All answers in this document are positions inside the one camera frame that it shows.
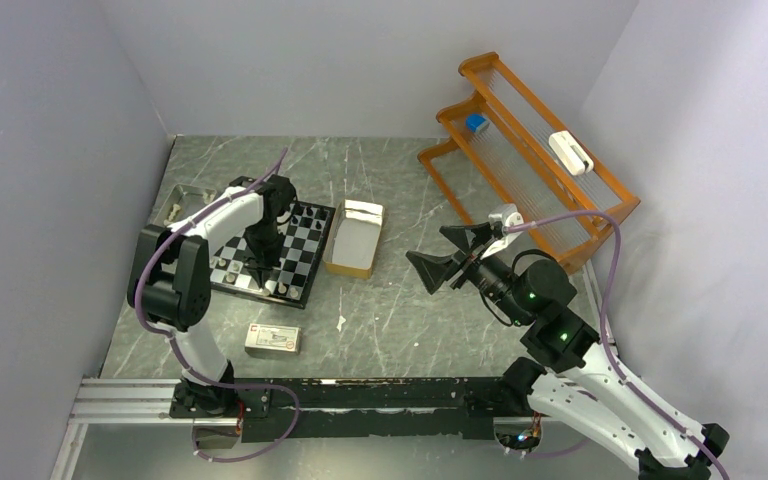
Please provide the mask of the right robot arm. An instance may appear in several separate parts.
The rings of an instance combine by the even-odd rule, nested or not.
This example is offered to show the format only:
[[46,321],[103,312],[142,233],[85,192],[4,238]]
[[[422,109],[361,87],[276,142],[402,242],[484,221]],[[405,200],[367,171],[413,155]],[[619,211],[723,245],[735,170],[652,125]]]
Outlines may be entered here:
[[593,328],[569,305],[577,290],[548,252],[528,249],[522,272],[498,253],[524,230],[501,221],[441,228],[455,245],[446,256],[406,257],[428,293],[468,283],[505,326],[525,330],[528,355],[503,374],[502,406],[559,420],[626,463],[640,479],[708,479],[729,474],[720,460],[730,439],[716,423],[700,423],[658,395],[612,351],[607,322]]

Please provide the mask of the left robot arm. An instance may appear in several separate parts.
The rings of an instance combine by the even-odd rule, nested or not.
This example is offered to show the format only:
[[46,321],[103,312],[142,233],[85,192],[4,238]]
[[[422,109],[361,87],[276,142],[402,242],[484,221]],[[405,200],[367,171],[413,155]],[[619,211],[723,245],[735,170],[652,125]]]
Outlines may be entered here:
[[212,294],[212,255],[242,235],[250,252],[243,266],[263,284],[279,264],[284,236],[278,223],[295,198],[288,178],[271,175],[229,186],[193,215],[140,232],[126,300],[146,330],[169,341],[183,368],[177,392],[186,407],[221,416],[238,403],[233,366],[203,319]]

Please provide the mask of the black white chess board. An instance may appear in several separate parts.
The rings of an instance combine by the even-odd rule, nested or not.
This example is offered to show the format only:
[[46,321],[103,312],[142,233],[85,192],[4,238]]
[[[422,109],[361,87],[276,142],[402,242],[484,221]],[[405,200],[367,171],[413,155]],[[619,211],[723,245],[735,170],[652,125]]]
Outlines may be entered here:
[[[294,185],[283,176],[271,177],[258,189],[277,193],[286,205],[276,219],[279,231],[285,235],[280,261],[265,279],[253,279],[244,266],[246,244],[241,231],[211,258],[212,288],[303,309],[324,255],[335,209],[298,200]],[[291,286],[303,288],[299,300],[289,297]]]

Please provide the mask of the silver metal tin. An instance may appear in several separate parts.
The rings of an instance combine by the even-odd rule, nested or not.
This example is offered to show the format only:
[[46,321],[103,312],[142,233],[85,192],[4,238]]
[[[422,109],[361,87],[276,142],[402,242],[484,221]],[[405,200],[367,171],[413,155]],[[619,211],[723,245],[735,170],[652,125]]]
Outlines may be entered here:
[[[168,227],[173,223],[186,219],[190,215],[197,213],[202,208],[209,205],[215,199],[216,195],[217,191],[215,189],[189,184],[176,184],[163,202],[158,213],[155,215],[152,224]],[[179,204],[181,210],[173,223],[165,224],[164,219],[173,204]]]

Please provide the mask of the small printed card box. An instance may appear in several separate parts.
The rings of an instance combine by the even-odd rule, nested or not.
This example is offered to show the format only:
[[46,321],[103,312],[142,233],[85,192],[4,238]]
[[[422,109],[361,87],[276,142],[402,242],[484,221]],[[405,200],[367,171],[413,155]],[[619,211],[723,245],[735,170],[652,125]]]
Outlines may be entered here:
[[244,348],[249,354],[298,354],[301,339],[299,327],[251,323]]

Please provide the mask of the orange wooden rack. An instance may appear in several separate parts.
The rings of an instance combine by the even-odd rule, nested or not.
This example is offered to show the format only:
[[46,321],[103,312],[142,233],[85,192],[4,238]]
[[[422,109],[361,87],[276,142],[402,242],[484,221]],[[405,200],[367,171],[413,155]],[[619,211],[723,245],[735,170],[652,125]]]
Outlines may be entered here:
[[[626,187],[571,129],[501,60],[488,52],[464,60],[458,72],[472,86],[464,101],[441,109],[436,119],[449,137],[418,155],[450,205],[465,224],[472,218],[435,166],[437,160],[460,154],[503,203],[512,203],[527,220],[541,220],[574,210],[599,210],[617,222],[639,205]],[[489,126],[480,134],[465,127],[472,113],[484,115]],[[595,163],[593,170],[572,176],[550,150],[549,136],[568,130]]]

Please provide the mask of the blue small block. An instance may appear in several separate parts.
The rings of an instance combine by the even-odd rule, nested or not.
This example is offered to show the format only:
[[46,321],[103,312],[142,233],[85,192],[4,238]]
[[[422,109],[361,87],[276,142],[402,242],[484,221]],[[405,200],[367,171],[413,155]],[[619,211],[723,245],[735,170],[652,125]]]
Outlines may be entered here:
[[464,120],[465,127],[470,133],[480,134],[489,126],[489,120],[482,114],[469,114]]

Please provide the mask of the white plastic device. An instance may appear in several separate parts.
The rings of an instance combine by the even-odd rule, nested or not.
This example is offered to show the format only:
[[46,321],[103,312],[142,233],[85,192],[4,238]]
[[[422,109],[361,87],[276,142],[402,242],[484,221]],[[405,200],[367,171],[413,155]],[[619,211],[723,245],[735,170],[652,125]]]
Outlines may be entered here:
[[548,144],[557,162],[569,175],[581,176],[593,170],[594,161],[568,130],[552,133]]

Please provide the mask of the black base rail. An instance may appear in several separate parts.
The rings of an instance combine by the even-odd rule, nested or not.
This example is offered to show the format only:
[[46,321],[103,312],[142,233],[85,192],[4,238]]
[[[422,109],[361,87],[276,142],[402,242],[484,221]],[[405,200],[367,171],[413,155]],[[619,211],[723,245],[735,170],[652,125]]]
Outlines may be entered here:
[[535,413],[497,377],[250,379],[242,391],[178,384],[169,407],[197,427],[239,428],[243,443],[456,435],[493,440]]

